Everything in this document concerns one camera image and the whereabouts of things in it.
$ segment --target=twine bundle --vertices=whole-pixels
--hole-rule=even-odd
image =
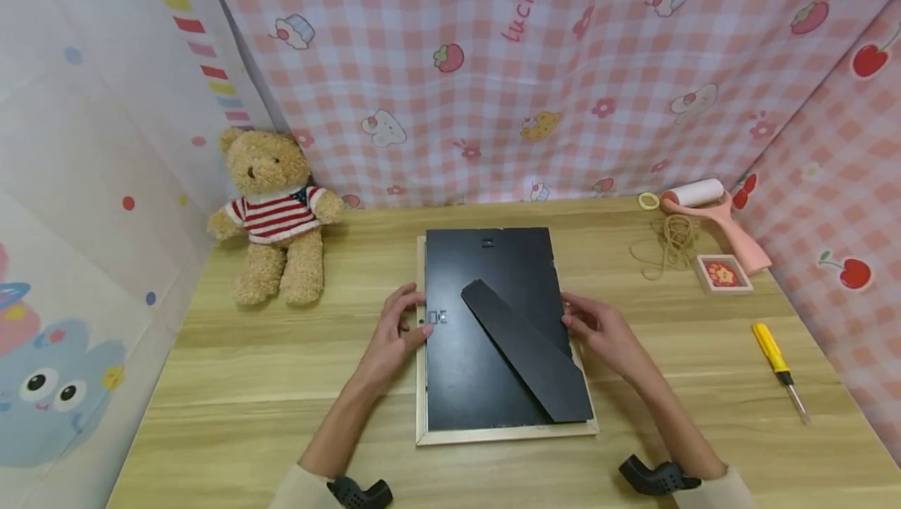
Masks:
[[[698,224],[687,215],[675,213],[665,218],[658,218],[651,222],[651,229],[657,234],[656,238],[641,240],[629,246],[629,253],[636,261],[646,265],[653,265],[653,270],[641,267],[641,276],[647,280],[659,280],[667,267],[674,271],[688,271],[691,261],[695,258],[695,241],[698,241]],[[660,244],[660,260],[641,259],[634,252],[635,245],[645,242],[657,242]]]

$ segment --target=hand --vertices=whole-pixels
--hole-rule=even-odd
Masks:
[[[354,378],[360,379],[369,389],[383,391],[408,357],[432,334],[432,325],[411,330],[402,319],[408,308],[425,302],[425,294],[415,290],[416,283],[411,282],[385,300],[372,341],[354,373]]]
[[[563,324],[582,338],[616,374],[633,386],[660,377],[651,355],[642,347],[623,314],[609,303],[564,292]]]

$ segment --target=pink gingham fabric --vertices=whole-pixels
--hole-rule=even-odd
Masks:
[[[225,0],[351,207],[745,172],[887,0]]]
[[[893,0],[755,163],[754,188],[739,213],[896,461],[901,461],[899,33],[901,0]]]

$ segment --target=teddy bear leg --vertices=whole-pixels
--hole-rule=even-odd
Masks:
[[[250,243],[244,271],[232,286],[232,298],[239,306],[253,306],[278,294],[278,280],[285,270],[283,249]]]
[[[304,233],[287,249],[281,291],[291,306],[316,301],[322,292],[322,236],[318,229]]]

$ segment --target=yellow handle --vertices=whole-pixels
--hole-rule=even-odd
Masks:
[[[760,349],[763,349],[763,354],[766,355],[766,360],[770,362],[773,372],[788,372],[788,365],[782,359],[782,351],[779,350],[776,339],[773,339],[770,334],[770,328],[765,324],[754,324],[751,329],[754,331],[754,337],[757,337]]]

